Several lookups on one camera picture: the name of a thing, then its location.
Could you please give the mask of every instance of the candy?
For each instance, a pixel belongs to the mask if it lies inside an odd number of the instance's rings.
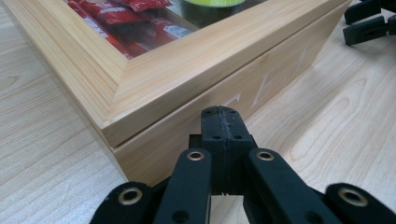
[[[117,50],[125,55],[126,58],[133,58],[131,52],[129,52],[128,49],[126,49],[113,35],[111,35],[99,22],[90,16],[75,1],[69,0],[67,5],[73,8],[73,10],[75,10],[77,14],[96,31],[96,33],[104,37],[110,44],[112,44]]]
[[[111,2],[80,0],[78,3],[103,25],[117,25],[149,20],[149,17],[146,15],[135,13],[127,7]]]
[[[168,0],[110,0],[131,7],[135,12],[141,12],[149,8],[169,7],[172,4]]]
[[[180,39],[192,31],[176,26],[163,18],[153,18],[141,23],[137,28],[137,39],[149,46],[158,48],[164,44]]]

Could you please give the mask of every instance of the screw hole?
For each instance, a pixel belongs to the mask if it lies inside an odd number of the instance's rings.
[[[274,155],[269,152],[258,152],[257,157],[262,161],[271,161],[274,159]]]
[[[323,223],[323,218],[320,215],[318,215],[317,213],[314,213],[314,212],[307,212],[305,214],[305,218],[306,218],[306,220],[309,223],[312,223],[312,224],[321,224],[321,223]]]
[[[132,205],[138,203],[142,199],[143,192],[138,188],[125,189],[119,195],[119,203],[123,205]]]
[[[338,190],[338,195],[347,203],[358,207],[364,207],[369,202],[367,199],[354,189],[341,188]]]
[[[205,157],[205,154],[202,152],[194,151],[187,155],[187,158],[191,161],[200,161]]]
[[[172,215],[172,219],[176,223],[186,223],[189,220],[189,214],[185,211],[177,211]]]

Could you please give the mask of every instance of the green object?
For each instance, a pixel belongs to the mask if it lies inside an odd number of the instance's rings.
[[[244,1],[245,0],[187,0],[187,2],[204,7],[232,7]]]

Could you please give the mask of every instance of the wooden box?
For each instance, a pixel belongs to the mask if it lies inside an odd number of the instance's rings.
[[[3,0],[126,176],[171,174],[200,112],[247,119],[315,60],[349,0],[269,0],[132,60],[62,0]]]

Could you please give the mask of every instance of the box side panel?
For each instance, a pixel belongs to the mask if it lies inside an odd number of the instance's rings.
[[[116,147],[345,0],[270,0],[128,64],[103,133]]]
[[[168,177],[188,147],[189,134],[200,133],[200,112],[209,106],[227,105],[244,119],[250,117],[312,64],[347,6],[334,9],[117,148],[116,159],[127,177],[150,185]]]

